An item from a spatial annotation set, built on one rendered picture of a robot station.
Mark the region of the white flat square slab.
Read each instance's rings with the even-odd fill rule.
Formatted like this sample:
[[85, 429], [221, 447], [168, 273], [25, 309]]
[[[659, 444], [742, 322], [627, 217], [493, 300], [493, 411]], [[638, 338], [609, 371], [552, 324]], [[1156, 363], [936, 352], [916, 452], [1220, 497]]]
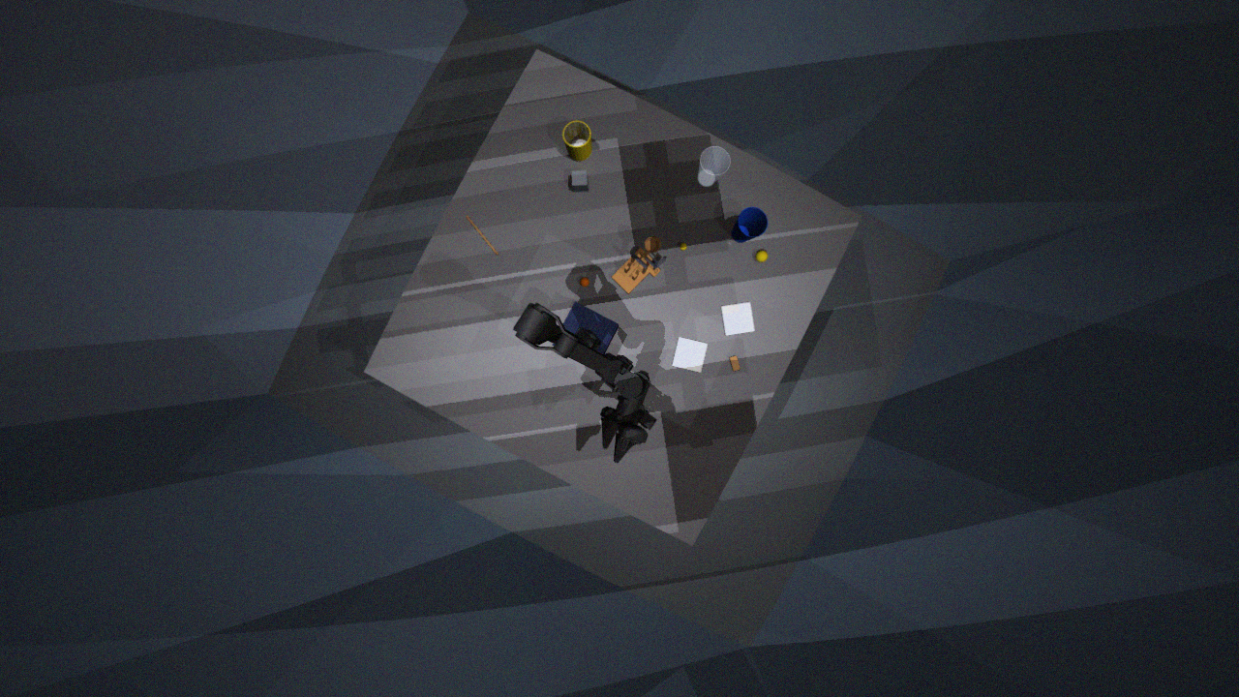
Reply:
[[685, 337], [679, 337], [676, 343], [676, 357], [674, 357], [672, 366], [679, 366], [679, 369], [699, 371], [699, 374], [701, 374], [705, 357], [707, 357], [707, 343], [698, 343], [698, 340], [689, 340], [685, 339]]
[[755, 331], [750, 303], [721, 306], [725, 336]]

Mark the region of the dark blue cup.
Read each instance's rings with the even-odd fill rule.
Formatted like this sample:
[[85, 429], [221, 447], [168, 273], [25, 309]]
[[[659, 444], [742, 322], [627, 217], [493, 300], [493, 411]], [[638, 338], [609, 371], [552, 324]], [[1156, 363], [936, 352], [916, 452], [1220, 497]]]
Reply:
[[763, 234], [767, 228], [769, 228], [769, 217], [757, 207], [748, 207], [740, 212], [738, 222], [732, 227], [732, 239], [738, 243], [750, 241], [750, 239]]

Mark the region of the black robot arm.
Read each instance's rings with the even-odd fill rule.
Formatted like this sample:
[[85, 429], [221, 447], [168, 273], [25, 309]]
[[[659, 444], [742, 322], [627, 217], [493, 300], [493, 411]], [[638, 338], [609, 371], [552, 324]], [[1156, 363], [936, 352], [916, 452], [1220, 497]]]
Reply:
[[[538, 303], [527, 306], [522, 318], [515, 323], [514, 331], [517, 331], [515, 336], [527, 345], [532, 345], [533, 349], [554, 352], [566, 360], [569, 357], [571, 360], [584, 363], [589, 369], [593, 369], [593, 373], [598, 374], [602, 383], [606, 383], [612, 391], [618, 391], [623, 397], [646, 401], [646, 394], [650, 387], [650, 378], [648, 378], [647, 371], [641, 370], [639, 374], [631, 374], [633, 361], [624, 358], [623, 354], [615, 357], [610, 352], [605, 354], [597, 352], [600, 348], [597, 340], [600, 339], [593, 332], [579, 327], [576, 334], [571, 334], [570, 331], [563, 329], [563, 322], [558, 314]], [[546, 340], [555, 345], [541, 345]], [[636, 422], [650, 431], [655, 418], [646, 410], [639, 409]]]

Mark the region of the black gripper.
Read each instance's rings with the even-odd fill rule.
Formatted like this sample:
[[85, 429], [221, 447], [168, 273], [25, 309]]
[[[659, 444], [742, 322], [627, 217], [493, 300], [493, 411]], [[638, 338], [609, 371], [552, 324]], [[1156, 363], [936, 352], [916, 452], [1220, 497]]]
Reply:
[[[616, 409], [605, 407], [601, 411], [601, 423], [602, 423], [602, 441], [603, 447], [608, 447], [610, 442], [615, 439], [615, 463], [622, 461], [622, 456], [627, 453], [632, 444], [637, 442], [646, 442], [648, 439], [647, 431], [639, 427], [639, 422], [636, 422], [639, 409], [646, 410], [643, 404], [646, 401], [636, 400], [636, 397], [623, 397], [617, 396], [620, 402]], [[602, 418], [605, 416], [605, 418]], [[617, 435], [618, 433], [618, 435]]]

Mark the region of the orange wooden catapult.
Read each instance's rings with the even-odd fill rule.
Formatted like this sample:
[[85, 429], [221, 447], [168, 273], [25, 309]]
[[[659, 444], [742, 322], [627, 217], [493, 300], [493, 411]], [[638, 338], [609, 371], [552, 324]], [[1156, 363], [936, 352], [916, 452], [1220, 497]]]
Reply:
[[660, 272], [658, 267], [667, 258], [663, 258], [659, 262], [654, 258], [648, 256], [650, 253], [658, 253], [662, 248], [662, 241], [658, 236], [650, 235], [646, 241], [646, 250], [639, 248], [636, 255], [632, 255], [623, 266], [617, 270], [612, 279], [616, 284], [620, 284], [624, 292], [631, 293], [633, 288], [638, 286], [646, 279], [646, 275], [650, 274], [655, 277], [655, 274]]

